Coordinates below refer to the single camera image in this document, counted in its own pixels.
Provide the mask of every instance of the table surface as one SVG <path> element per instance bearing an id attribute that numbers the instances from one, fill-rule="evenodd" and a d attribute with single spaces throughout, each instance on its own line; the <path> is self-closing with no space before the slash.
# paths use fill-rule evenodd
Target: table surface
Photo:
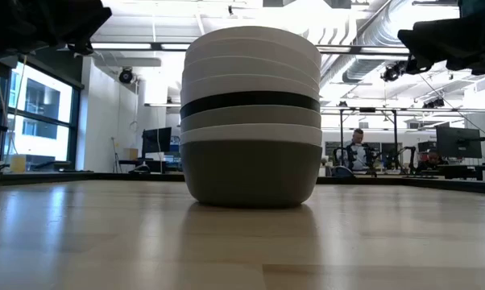
<path id="1" fill-rule="evenodd" d="M 318 185 L 257 210 L 184 183 L 2 187 L 0 289 L 485 290 L 485 195 Z"/>

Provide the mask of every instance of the person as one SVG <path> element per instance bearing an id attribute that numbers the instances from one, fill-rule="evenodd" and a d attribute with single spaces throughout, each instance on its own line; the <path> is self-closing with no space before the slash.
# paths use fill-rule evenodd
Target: person
<path id="1" fill-rule="evenodd" d="M 349 167 L 349 161 L 348 161 L 348 154 L 346 148 L 351 145 L 351 150 L 353 152 L 357 152 L 357 154 L 354 154 L 354 162 L 353 162 L 353 171 L 365 171 L 368 169 L 368 166 L 366 165 L 366 151 L 364 150 L 363 147 L 363 140 L 364 140 L 364 132 L 361 129 L 355 129 L 354 134 L 352 135 L 352 140 L 347 141 L 343 144 L 345 148 L 345 153 L 344 153 L 344 158 L 345 158 L 345 165 Z M 338 152 L 338 158 L 341 158 L 341 150 Z"/>
<path id="2" fill-rule="evenodd" d="M 434 149 L 429 150 L 427 157 L 426 161 L 422 161 L 418 164 L 417 173 L 424 170 L 436 170 L 438 165 L 448 164 L 448 162 L 444 161 Z"/>

